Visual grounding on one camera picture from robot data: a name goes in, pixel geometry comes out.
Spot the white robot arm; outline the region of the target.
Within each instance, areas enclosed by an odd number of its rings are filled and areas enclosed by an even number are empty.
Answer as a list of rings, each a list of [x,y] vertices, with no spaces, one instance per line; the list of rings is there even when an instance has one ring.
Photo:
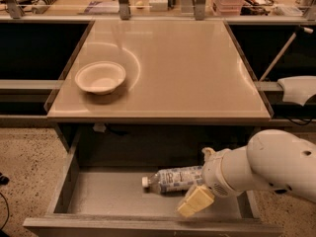
[[[191,186],[177,206],[185,218],[217,197],[238,197],[247,191],[289,192],[316,201],[316,145],[289,132],[262,130],[243,147],[205,147],[202,153],[202,183]]]

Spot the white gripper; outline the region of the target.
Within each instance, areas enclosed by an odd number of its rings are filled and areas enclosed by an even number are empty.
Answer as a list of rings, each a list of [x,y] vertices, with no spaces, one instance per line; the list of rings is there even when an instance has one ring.
[[[177,212],[183,217],[190,217],[214,203],[214,196],[220,198],[238,197],[241,192],[235,191],[225,180],[222,164],[229,149],[214,151],[204,147],[202,179],[205,185],[193,185],[177,206]]]

